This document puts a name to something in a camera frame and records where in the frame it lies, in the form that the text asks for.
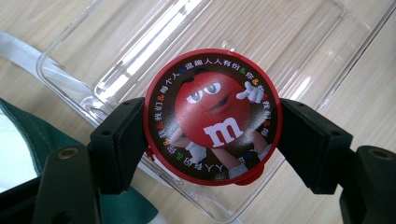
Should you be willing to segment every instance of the transparent plastic tray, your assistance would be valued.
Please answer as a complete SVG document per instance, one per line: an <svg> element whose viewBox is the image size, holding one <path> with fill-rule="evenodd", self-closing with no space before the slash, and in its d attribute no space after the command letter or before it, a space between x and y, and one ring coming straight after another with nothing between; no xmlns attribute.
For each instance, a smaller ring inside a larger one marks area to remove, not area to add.
<svg viewBox="0 0 396 224"><path fill-rule="evenodd" d="M332 0L95 1L48 47L37 70L93 126L123 101L145 96L168 62L194 49L243 54L266 71L280 97L318 108L372 31ZM341 32L347 41L337 41ZM146 156L140 167L214 221L227 223L254 200L283 160L276 150L262 176L244 187L192 184Z"/></svg>

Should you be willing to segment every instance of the white m logo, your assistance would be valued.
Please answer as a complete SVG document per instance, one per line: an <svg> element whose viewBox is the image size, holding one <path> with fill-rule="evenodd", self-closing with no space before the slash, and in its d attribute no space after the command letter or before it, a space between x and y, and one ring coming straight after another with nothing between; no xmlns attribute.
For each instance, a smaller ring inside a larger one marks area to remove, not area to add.
<svg viewBox="0 0 396 224"><path fill-rule="evenodd" d="M233 133L235 134L236 138L241 136L243 133L239 129L239 126L236 123L236 120L233 118L227 118L222 123L217 123L213 126L204 128L205 133L208 134L213 141L213 147L221 147L221 146L225 145L225 143L220 142L219 136L218 136L218 131L221 132L226 143L230 143L235 139L235 138L231 137L230 133L228 132L228 127L231 127L233 129Z"/></svg>

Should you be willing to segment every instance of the light wood surface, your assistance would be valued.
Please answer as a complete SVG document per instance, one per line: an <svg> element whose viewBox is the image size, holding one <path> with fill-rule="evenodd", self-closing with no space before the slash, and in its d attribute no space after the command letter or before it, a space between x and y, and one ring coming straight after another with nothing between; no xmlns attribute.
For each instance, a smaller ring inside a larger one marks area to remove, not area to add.
<svg viewBox="0 0 396 224"><path fill-rule="evenodd" d="M44 50L89 2L4 0L0 2L0 29ZM374 21L382 16L372 12L384 11L374 9L375 1L346 1L346 4L355 8L354 17L365 18L368 30L373 30ZM335 94L319 110L354 135L352 149L373 145L396 152L395 27L396 14L393 13L347 76L338 83ZM345 39L342 33L339 38ZM308 72L312 69L315 66L305 67ZM315 83L320 88L320 80ZM77 140L89 142L93 127L88 122L34 77L1 58L0 97L45 119ZM212 223L180 194L141 171L136 172L132 185L169 223ZM243 223L342 223L340 192L338 188L335 195L313 195L284 162L240 219Z"/></svg>

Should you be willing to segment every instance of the red lid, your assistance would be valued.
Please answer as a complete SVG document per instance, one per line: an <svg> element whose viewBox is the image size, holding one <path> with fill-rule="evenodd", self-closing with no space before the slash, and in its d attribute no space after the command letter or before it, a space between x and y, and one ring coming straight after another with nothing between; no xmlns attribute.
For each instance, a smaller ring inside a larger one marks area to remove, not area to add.
<svg viewBox="0 0 396 224"><path fill-rule="evenodd" d="M166 65L148 89L144 122L148 143L166 168L210 186L257 179L282 127L269 77L224 49L199 49Z"/></svg>

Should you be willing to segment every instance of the clear plastic container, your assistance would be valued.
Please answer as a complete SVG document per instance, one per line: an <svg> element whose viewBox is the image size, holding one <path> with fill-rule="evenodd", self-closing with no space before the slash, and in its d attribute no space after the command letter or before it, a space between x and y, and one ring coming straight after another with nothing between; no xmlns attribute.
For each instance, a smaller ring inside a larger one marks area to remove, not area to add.
<svg viewBox="0 0 396 224"><path fill-rule="evenodd" d="M374 32L375 27L332 0L103 0L88 6L45 50L37 70L93 126L123 101L145 96L168 62L194 49L243 54L266 71L280 97L319 108ZM254 200L283 160L276 151L262 176L244 187L192 184L146 156L140 167L214 221L228 223Z"/></svg>

